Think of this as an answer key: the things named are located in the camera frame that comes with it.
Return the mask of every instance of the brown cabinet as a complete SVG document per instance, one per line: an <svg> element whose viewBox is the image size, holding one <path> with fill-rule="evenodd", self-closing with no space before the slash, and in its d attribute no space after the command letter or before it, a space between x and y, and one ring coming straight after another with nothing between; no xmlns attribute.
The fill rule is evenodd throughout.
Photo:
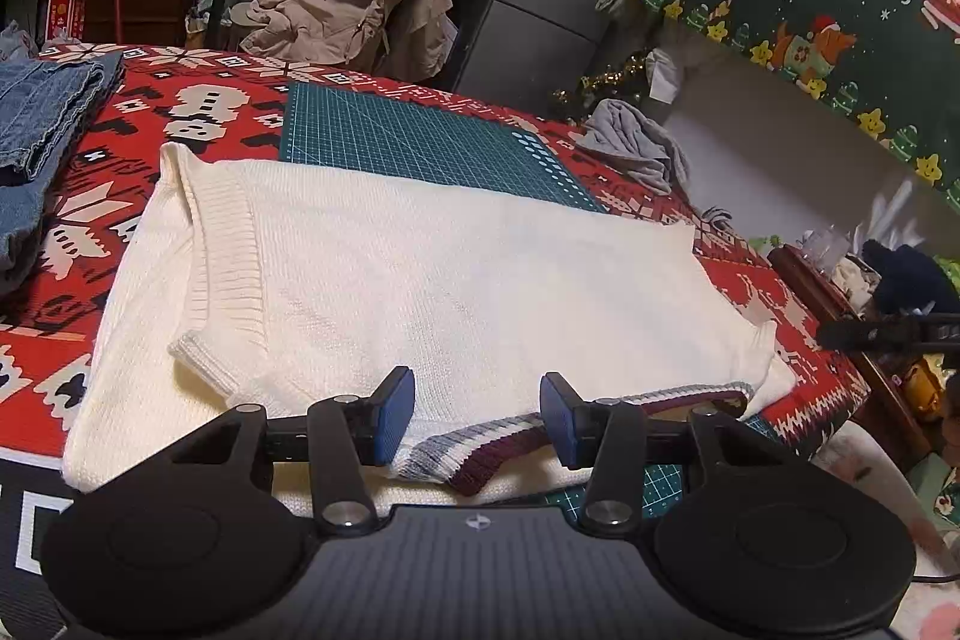
<svg viewBox="0 0 960 640"><path fill-rule="evenodd" d="M124 44L183 44L184 17L193 0L120 0ZM83 40L116 41L113 0L86 0Z"/></svg>

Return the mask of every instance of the metal screw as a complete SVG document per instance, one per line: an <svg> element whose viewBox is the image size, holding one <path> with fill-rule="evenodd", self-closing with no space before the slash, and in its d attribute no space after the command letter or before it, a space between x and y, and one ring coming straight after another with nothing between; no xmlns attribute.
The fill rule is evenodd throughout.
<svg viewBox="0 0 960 640"><path fill-rule="evenodd" d="M587 505L587 518L605 527L626 524L634 511L628 504L613 499L602 499Z"/></svg>
<svg viewBox="0 0 960 640"><path fill-rule="evenodd" d="M370 511L358 501L333 501L323 508L320 516L329 525L350 528L366 523L370 519Z"/></svg>

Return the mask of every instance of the gray towel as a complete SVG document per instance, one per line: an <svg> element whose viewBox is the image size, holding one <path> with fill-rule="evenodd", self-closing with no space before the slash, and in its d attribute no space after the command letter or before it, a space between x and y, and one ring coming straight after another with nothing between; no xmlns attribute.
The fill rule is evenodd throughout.
<svg viewBox="0 0 960 640"><path fill-rule="evenodd" d="M669 196L671 181L688 191L690 165L664 126L616 98L605 98L587 121L578 148L603 158L658 196Z"/></svg>

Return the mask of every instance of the blue denim jeans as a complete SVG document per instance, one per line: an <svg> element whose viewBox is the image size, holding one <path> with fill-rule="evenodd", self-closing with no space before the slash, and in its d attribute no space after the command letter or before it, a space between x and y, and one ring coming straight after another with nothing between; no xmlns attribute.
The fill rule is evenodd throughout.
<svg viewBox="0 0 960 640"><path fill-rule="evenodd" d="M0 64L0 296L32 269L47 191L122 67L120 52L68 65Z"/></svg>

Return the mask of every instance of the red patterned tablecloth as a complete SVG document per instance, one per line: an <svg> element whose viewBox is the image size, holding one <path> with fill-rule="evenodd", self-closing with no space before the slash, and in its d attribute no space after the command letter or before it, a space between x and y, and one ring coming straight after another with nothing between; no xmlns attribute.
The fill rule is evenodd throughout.
<svg viewBox="0 0 960 640"><path fill-rule="evenodd" d="M677 197L654 196L579 153L565 124L389 79L246 54L77 44L42 56L71 62L117 49L124 51L123 84L80 140L51 194L35 273L0 305L0 459L41 468L59 465L83 400L110 285L157 181L160 145L176 140L205 161L277 158L292 79L523 126L538 133L611 213L693 223L694 252L717 289L748 319L778 321L779 354L796 372L798 384L763 416L803 455L813 453L866 396L866 384L848 361L817 347L812 315L743 239L715 232ZM16 543L16 553L10 553L25 572L38 572L35 552L29 540L24 543L28 500L56 509L55 501L37 504L34 495L22 487L19 536L10 543ZM0 503L3 499L0 492ZM0 539L0 557L6 547Z"/></svg>

